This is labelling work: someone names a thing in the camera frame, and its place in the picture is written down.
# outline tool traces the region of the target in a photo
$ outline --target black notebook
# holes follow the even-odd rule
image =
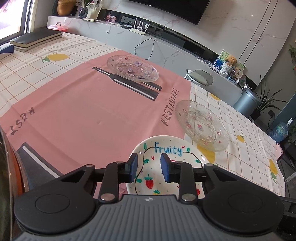
[[[62,35],[62,31],[43,28],[41,30],[33,31],[31,33],[24,34],[10,41],[11,44],[18,47],[28,48],[34,44],[42,42],[47,39],[51,39]]]

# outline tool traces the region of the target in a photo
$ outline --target table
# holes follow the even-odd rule
[[[278,195],[275,142],[243,115],[206,90],[154,65],[162,89],[132,90],[110,78],[106,60],[128,53],[100,41],[64,33],[26,53],[1,60],[0,125],[21,156],[31,186],[81,165],[97,168],[126,161],[133,148],[155,135],[172,135],[196,145],[174,115],[182,99],[197,101],[221,118],[230,144],[222,152],[200,149],[219,165]]]

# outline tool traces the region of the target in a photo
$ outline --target small pink photo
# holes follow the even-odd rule
[[[115,23],[116,17],[107,15],[106,22]]]

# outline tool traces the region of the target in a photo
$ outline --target checkered tablecloth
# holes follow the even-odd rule
[[[0,60],[0,116],[59,75],[116,50],[119,49],[94,39],[64,33],[62,38],[25,53],[15,51]],[[275,141],[235,109],[195,84],[192,84],[190,99],[213,111],[229,132],[227,150],[207,152],[209,161],[285,196],[285,182],[275,157]],[[194,144],[186,135],[185,139]]]

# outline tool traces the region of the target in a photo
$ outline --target painted plate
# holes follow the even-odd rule
[[[210,151],[223,151],[229,144],[229,134],[219,117],[200,103],[181,100],[176,105],[178,122],[199,146]]]
[[[159,78],[159,73],[149,62],[135,56],[111,56],[107,65],[115,74],[137,82],[153,82]]]
[[[172,136],[155,136],[142,141],[132,153],[138,154],[137,179],[126,184],[129,194],[169,195],[178,198],[179,184],[166,183],[160,167],[160,155],[167,153],[173,161],[184,161],[201,168],[206,157],[187,141]],[[199,198],[204,198],[201,182],[196,182]]]

